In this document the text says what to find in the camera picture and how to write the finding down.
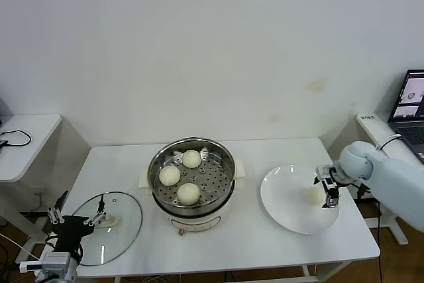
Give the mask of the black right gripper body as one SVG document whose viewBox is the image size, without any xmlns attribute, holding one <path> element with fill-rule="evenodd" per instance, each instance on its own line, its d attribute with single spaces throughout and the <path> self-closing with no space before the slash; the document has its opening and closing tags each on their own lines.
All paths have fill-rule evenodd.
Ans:
<svg viewBox="0 0 424 283">
<path fill-rule="evenodd" d="M 331 176 L 324 177 L 323 183 L 325 184 L 326 193 L 330 198 L 339 197 L 339 187 Z"/>
</svg>

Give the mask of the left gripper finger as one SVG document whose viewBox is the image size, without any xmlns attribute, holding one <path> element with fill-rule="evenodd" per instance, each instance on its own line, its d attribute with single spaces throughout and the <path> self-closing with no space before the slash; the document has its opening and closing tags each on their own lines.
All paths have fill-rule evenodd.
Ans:
<svg viewBox="0 0 424 283">
<path fill-rule="evenodd" d="M 47 216 L 51 224 L 64 223 L 65 220 L 62 217 L 62 208 L 68 196 L 68 190 L 66 190 L 55 202 L 52 207 L 47 209 Z"/>
<path fill-rule="evenodd" d="M 105 202 L 104 202 L 104 194 L 101 194 L 100 200 L 98 202 L 97 206 L 97 213 L 86 219 L 83 224 L 88 226 L 96 226 L 100 222 L 102 222 L 105 219 L 106 212 L 105 212 Z"/>
</svg>

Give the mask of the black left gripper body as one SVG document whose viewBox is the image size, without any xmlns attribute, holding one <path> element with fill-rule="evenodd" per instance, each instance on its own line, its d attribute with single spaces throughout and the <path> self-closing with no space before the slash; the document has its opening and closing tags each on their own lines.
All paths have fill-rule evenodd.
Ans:
<svg viewBox="0 0 424 283">
<path fill-rule="evenodd" d="M 88 217 L 65 215 L 63 220 L 63 223 L 52 226 L 53 232 L 58 236 L 54 251 L 77 253 L 82 238 L 93 233 L 93 226 L 87 222 Z"/>
</svg>

